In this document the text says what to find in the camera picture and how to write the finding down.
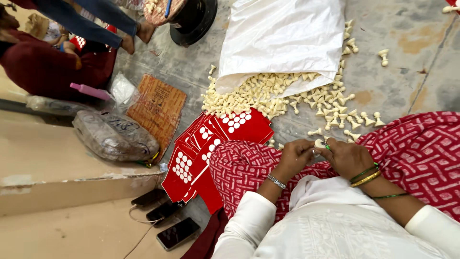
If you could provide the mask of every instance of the silver wristwatch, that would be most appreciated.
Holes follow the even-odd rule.
[[[278,181],[278,179],[274,178],[273,175],[269,174],[267,175],[267,178],[270,179],[272,182],[274,182],[279,187],[281,187],[282,189],[286,189],[286,184],[283,184],[282,182]]]

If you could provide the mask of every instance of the gray floor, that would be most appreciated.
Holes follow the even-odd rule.
[[[148,73],[187,93],[176,137],[201,111],[200,94],[209,85],[210,64],[219,64],[233,2],[219,2],[211,29],[189,48],[172,42],[167,24],[157,29],[148,45],[137,39],[134,55],[119,51],[114,75],[122,71],[130,81],[138,84],[142,75]],[[356,38],[360,49],[359,53],[346,57],[345,93],[356,94],[356,98],[347,103],[349,110],[356,108],[368,114],[381,112],[384,122],[419,112],[460,112],[459,76],[455,70],[460,67],[459,19],[456,13],[442,14],[442,8],[447,5],[444,0],[347,0],[345,18],[356,20],[352,37]],[[382,67],[377,52],[386,48],[390,50],[389,65]],[[298,108],[298,115],[290,111],[273,119],[276,141],[316,139],[309,137],[307,131],[324,127],[324,119],[316,118],[316,112],[305,104]],[[354,133],[366,134],[372,130],[361,127]],[[337,128],[326,135],[346,139]],[[173,144],[168,148],[163,158],[165,163],[173,148]],[[210,217],[199,198],[182,211],[181,217],[186,216],[192,217],[202,228]]]

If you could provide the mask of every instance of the green bangle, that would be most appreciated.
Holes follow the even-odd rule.
[[[392,197],[398,197],[398,196],[404,196],[404,195],[409,195],[410,193],[403,193],[403,194],[395,194],[395,195],[388,195],[388,196],[382,196],[382,197],[374,197],[372,198],[373,200],[378,200],[378,199],[385,199],[385,198],[392,198]]]
[[[359,175],[357,175],[357,176],[353,177],[352,179],[350,179],[350,183],[353,183],[353,181],[356,180],[356,179],[358,179],[358,177],[360,177],[360,176],[362,176],[363,174],[365,174],[365,173],[371,171],[371,170],[374,169],[374,168],[378,170],[378,169],[379,169],[379,164],[377,164],[377,163],[374,162],[374,165],[375,165],[375,166],[372,166],[372,167],[367,168],[366,170],[364,170],[364,172],[362,172],[362,173],[360,173]]]

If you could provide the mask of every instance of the white sleeve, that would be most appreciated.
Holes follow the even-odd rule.
[[[407,223],[405,230],[460,258],[460,223],[438,209],[425,205]]]
[[[253,256],[275,222],[276,206],[255,192],[246,192],[235,215],[216,243],[212,259],[246,259]]]

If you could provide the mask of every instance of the white kurta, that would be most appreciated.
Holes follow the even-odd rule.
[[[458,222],[426,205],[404,229],[341,177],[304,177],[291,194],[289,210],[273,226],[275,205],[246,192],[213,259],[460,258]]]

